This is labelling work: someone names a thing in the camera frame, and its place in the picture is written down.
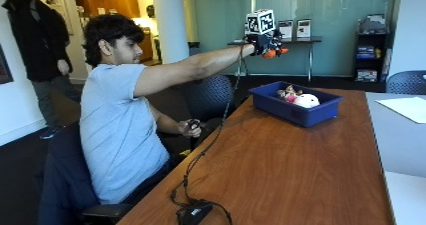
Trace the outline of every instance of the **man's arm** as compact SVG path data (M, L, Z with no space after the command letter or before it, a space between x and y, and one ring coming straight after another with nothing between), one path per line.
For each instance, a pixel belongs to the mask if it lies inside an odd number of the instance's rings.
M186 137L200 137L202 129L191 129L188 121L176 122L168 115L162 113L152 105L150 105L152 114L158 122L159 132L170 134L182 134Z
M51 50L58 60L63 60L67 57L67 49L64 41L60 39L60 31L58 22L54 16L52 9L41 0L37 0L37 10L41 15L41 23L50 36Z
M243 46L200 53L180 62L151 66L142 73L134 95L135 97L147 96L166 88L203 79L247 57L255 52L255 46L247 44Z

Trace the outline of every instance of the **wire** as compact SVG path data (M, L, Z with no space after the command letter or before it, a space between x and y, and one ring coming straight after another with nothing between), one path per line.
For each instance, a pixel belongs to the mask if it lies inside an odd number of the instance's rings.
M242 44L242 48L240 48L240 56L239 56L239 60L240 60L240 65L239 65L239 70L242 69L242 64L244 63L246 64L246 61L244 61L244 58L243 58L243 48L244 48L244 45L246 44ZM240 73L239 73L239 76L238 76L238 81L236 81L236 85L234 87L234 94L236 93L236 90L239 89L239 83L240 83ZM223 115L223 120L222 120L222 124L219 126L219 131L218 131L218 134L216 134L216 137L214 139L214 141L211 142L211 144L208 145L208 147L200 152L200 154L194 158L194 160L191 160L190 164L188 164L188 167L187 167L187 172L186 172L186 175L184 175L184 179L183 181L178 184L178 186L174 188L172 192L171 192L171 200L172 202L179 205L182 207L182 209L178 211L178 213L180 213L183 210L186 210L186 208L192 205L196 201L199 201L198 199L192 198L188 194L188 186L190 186L190 174L199 162L199 160L202 159L203 156L206 156L207 152L211 150L211 148L214 147L218 139L219 139L219 136L223 132L223 128L224 128L224 125L226 125L226 122L227 122L227 117L228 117L228 111L230 111L230 106L231 106L231 102L232 102L232 98L228 100L228 103L227 103L227 107L226 107L226 111L224 111L224 115ZM178 189L184 186L184 191L186 191L186 197L187 197L187 200L190 203L184 203L184 202L179 202L176 200L176 195L178 195ZM230 224L232 225L232 217L231 217L231 213L228 212L228 210L226 209L226 207L216 203L216 202L211 202L214 205L219 206L220 208L223 208L224 212L226 212L226 215L227 215L227 219L230 221Z

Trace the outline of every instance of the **power adapter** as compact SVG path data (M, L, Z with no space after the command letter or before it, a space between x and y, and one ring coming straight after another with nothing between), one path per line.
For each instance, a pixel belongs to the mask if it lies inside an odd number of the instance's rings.
M191 204L179 210L178 218L180 225L199 225L206 216L214 209L214 203L200 199L198 202Z

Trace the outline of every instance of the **blue bin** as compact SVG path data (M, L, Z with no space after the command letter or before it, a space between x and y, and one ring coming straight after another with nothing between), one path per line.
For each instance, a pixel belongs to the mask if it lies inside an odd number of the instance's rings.
M303 90L304 94L313 94L320 100L320 105L305 108L279 98L277 91L285 90L289 85L293 86L295 91ZM344 100L337 95L285 82L260 86L251 89L250 92L254 94L256 108L303 127L312 127L317 123L335 118L339 114L339 103Z

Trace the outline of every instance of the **white toy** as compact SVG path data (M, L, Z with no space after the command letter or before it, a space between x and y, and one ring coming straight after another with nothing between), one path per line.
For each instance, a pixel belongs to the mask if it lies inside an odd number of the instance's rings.
M315 106L320 105L319 98L312 95L312 94L303 94L296 97L295 103L296 105L305 107L305 108L312 108Z

